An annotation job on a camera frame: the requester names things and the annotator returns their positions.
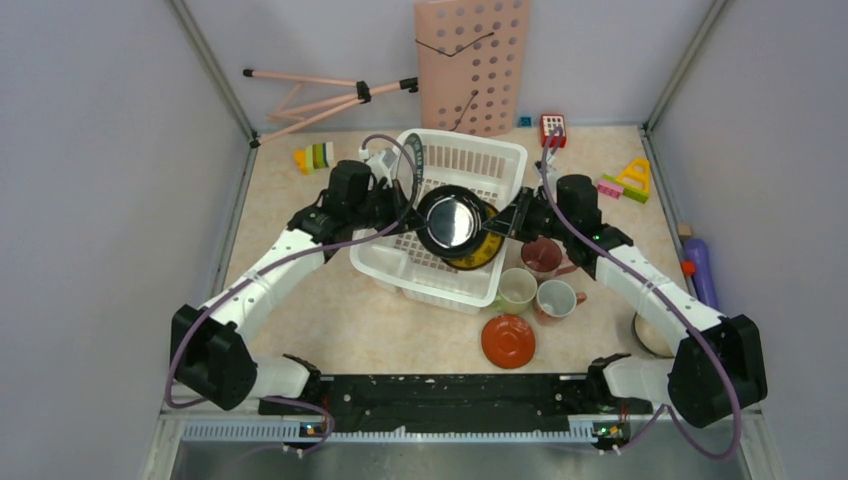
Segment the yellow patterned plate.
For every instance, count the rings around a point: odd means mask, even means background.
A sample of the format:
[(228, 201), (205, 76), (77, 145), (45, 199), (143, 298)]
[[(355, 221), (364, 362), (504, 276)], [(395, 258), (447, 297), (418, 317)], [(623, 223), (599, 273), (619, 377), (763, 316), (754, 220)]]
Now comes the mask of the yellow patterned plate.
[(472, 271), (491, 263), (503, 248), (503, 236), (481, 231), (475, 224), (474, 212), (461, 208), (454, 221), (450, 241), (445, 248), (448, 257), (439, 259), (459, 271)]

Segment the black glossy plate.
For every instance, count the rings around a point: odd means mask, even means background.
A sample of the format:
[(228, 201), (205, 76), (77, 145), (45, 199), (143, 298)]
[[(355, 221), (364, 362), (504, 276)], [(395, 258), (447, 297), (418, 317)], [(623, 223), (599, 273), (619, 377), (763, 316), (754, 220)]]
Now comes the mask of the black glossy plate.
[(421, 245), (447, 260), (466, 257), (481, 247), (489, 219), (489, 205), (471, 190), (456, 185), (439, 186), (419, 202), (416, 211), (424, 227), (416, 231)]

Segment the pink patterned mug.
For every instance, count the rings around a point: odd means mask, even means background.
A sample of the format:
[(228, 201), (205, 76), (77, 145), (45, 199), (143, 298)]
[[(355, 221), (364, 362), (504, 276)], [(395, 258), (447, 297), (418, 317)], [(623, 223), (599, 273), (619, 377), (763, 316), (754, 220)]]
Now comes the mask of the pink patterned mug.
[(578, 270), (562, 248), (547, 238), (524, 243), (520, 249), (520, 259), (522, 267), (538, 284)]

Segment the white plate green patterned rim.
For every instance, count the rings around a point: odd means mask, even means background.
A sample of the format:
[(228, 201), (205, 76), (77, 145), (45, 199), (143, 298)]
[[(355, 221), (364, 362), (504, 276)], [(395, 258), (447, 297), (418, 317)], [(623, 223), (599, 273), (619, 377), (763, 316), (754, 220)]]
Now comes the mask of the white plate green patterned rim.
[(415, 198), (423, 188), (424, 180), (425, 153), (424, 145), (419, 134), (413, 132), (405, 137), (403, 152), (413, 159), (413, 165), (405, 165), (403, 170), (399, 171), (399, 176), (406, 181), (410, 196)]

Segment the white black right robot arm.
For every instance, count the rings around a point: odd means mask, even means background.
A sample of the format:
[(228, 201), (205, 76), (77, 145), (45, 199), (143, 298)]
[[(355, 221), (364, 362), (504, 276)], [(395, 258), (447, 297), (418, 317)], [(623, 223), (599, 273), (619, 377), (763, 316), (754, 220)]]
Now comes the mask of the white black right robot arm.
[(668, 404), (703, 428), (767, 397), (760, 332), (750, 318), (722, 314), (655, 268), (629, 236), (603, 221), (589, 177), (559, 178), (555, 196), (551, 202), (543, 188), (523, 187), (482, 227), (521, 242), (560, 242), (574, 265), (626, 300), (675, 351), (671, 360), (595, 360), (586, 385), (594, 409), (612, 412), (626, 399)]

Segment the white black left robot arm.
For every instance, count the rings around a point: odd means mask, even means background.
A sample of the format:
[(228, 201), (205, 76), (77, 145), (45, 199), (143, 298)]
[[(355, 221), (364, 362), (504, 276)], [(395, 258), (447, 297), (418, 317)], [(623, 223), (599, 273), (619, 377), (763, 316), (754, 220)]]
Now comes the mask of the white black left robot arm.
[(314, 367), (292, 356), (259, 362), (247, 341), (291, 290), (340, 249), (353, 234), (374, 238), (422, 225), (412, 204), (423, 183), (422, 160), (409, 161), (412, 183), (404, 191), (383, 160), (342, 160), (315, 202), (298, 211), (267, 251), (233, 285), (200, 307), (184, 305), (172, 317), (170, 381), (177, 381), (223, 410), (250, 395), (278, 395), (297, 413), (319, 404)]

